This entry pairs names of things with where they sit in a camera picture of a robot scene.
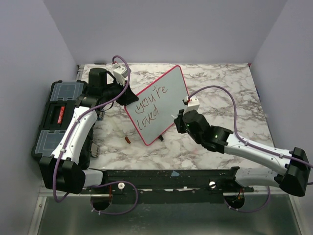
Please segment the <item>pink framed whiteboard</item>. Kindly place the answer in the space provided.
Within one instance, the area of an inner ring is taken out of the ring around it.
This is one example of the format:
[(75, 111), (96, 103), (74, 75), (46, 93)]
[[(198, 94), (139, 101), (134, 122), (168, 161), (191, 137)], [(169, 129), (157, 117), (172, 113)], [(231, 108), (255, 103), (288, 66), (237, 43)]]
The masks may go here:
[(188, 90), (179, 65), (140, 91), (139, 101), (125, 106), (136, 131), (145, 145), (150, 145), (173, 124), (178, 111), (184, 108)]

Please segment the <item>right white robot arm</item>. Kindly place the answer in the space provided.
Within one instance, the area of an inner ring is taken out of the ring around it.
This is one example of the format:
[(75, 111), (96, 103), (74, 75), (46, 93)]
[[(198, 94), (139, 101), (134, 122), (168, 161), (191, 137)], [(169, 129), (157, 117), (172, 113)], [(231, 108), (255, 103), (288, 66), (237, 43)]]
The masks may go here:
[(239, 156), (262, 165), (261, 168), (240, 168), (235, 175), (227, 177), (225, 187), (229, 191), (266, 186), (280, 188), (293, 196), (305, 195), (311, 165), (303, 149), (295, 147), (290, 151), (242, 138), (229, 129), (210, 125), (196, 110), (180, 110), (174, 124), (178, 133), (187, 133), (208, 151)]

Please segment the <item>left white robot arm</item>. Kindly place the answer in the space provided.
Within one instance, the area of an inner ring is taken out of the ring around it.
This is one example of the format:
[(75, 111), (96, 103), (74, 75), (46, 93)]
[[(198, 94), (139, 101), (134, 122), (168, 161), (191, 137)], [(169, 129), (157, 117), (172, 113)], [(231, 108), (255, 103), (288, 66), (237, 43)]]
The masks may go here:
[(39, 166), (45, 186), (56, 193), (79, 194), (84, 188), (92, 187), (104, 193), (109, 186), (101, 170), (80, 165), (81, 152), (93, 130), (103, 107), (117, 102), (129, 105), (138, 97), (129, 86), (131, 70), (127, 65), (117, 66), (113, 72), (102, 68), (89, 71), (89, 82), (77, 98), (72, 119), (58, 146), (49, 157), (41, 157)]

